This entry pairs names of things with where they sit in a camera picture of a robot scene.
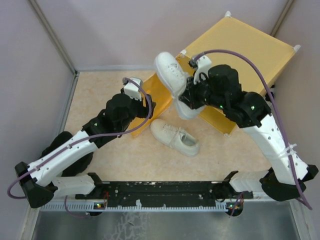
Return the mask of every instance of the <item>floor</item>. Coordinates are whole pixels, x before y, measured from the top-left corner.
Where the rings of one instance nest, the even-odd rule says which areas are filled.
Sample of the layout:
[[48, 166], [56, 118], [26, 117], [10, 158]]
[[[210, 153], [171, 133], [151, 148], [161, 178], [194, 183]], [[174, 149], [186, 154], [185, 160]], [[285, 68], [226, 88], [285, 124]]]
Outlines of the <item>floor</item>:
[[32, 240], [297, 240], [289, 202], [247, 202], [224, 212], [106, 212], [75, 218], [40, 212]]
[[[75, 134], [106, 107], [123, 87], [123, 77], [147, 79], [153, 71], [81, 72], [65, 130]], [[123, 135], [93, 155], [85, 173], [103, 181], [218, 181], [231, 171], [261, 171], [270, 167], [255, 142], [240, 129], [223, 136], [200, 117], [182, 120], [171, 106], [161, 116], [199, 139], [200, 152], [187, 157], [158, 142], [145, 129], [138, 137]]]

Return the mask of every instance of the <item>gray wall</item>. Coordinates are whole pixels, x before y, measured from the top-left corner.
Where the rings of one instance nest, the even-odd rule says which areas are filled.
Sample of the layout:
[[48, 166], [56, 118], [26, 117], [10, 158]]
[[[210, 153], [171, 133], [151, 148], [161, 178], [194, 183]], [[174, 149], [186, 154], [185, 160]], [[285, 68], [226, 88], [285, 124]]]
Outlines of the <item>gray wall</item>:
[[[73, 76], [26, 0], [1, 1], [0, 33], [0, 238], [15, 240], [27, 201], [6, 194], [14, 166], [50, 144]], [[18, 186], [12, 192], [23, 194]]]
[[[320, 168], [320, 1], [297, 0], [277, 38], [302, 47], [276, 83], [275, 99], [291, 143], [308, 164]], [[306, 197], [320, 236], [320, 176], [307, 183]]]
[[270, 33], [287, 0], [37, 2], [75, 68], [82, 71], [126, 68], [115, 65], [151, 66], [158, 53], [169, 51], [176, 55], [219, 21], [226, 11]]

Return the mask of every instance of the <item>table surface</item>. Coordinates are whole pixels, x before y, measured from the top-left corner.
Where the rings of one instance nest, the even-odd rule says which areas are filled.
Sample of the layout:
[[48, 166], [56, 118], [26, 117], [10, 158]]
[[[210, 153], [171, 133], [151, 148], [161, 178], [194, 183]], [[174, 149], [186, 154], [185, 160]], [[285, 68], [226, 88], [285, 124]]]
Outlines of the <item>table surface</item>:
[[[146, 80], [153, 73], [81, 72], [65, 130], [75, 134], [96, 117], [106, 102], [120, 92], [123, 77]], [[261, 171], [271, 166], [256, 143], [238, 128], [226, 137], [200, 117], [180, 119], [174, 106], [159, 118], [199, 139], [199, 154], [187, 157], [163, 145], [152, 136], [148, 126], [136, 138], [123, 135], [97, 150], [84, 173], [97, 173], [103, 181], [219, 181], [234, 170]]]

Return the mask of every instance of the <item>sneaker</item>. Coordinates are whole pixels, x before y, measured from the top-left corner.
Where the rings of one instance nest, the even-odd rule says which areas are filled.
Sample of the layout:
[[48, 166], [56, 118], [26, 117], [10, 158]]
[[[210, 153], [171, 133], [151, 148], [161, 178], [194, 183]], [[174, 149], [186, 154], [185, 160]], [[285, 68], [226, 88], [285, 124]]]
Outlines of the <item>sneaker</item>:
[[188, 157], [194, 157], [199, 152], [199, 141], [182, 128], [171, 126], [164, 120], [155, 119], [150, 129], [159, 142]]
[[183, 71], [174, 56], [169, 52], [161, 52], [154, 60], [154, 68], [162, 84], [170, 91], [180, 118], [184, 120], [194, 119], [205, 109], [205, 106], [191, 109], [179, 100], [179, 96], [186, 89], [187, 77], [190, 75]]
[[188, 73], [184, 72], [174, 56], [161, 52], [154, 60], [155, 72], [162, 84], [177, 99], [186, 89]]

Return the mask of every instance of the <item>gray floor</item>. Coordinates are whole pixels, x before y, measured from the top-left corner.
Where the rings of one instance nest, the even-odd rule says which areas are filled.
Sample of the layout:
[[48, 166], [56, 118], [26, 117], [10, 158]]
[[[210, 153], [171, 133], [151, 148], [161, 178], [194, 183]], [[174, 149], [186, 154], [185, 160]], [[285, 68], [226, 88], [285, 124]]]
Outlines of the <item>gray floor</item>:
[[90, 219], [40, 212], [32, 240], [295, 240], [289, 203], [246, 202], [243, 213], [105, 212]]

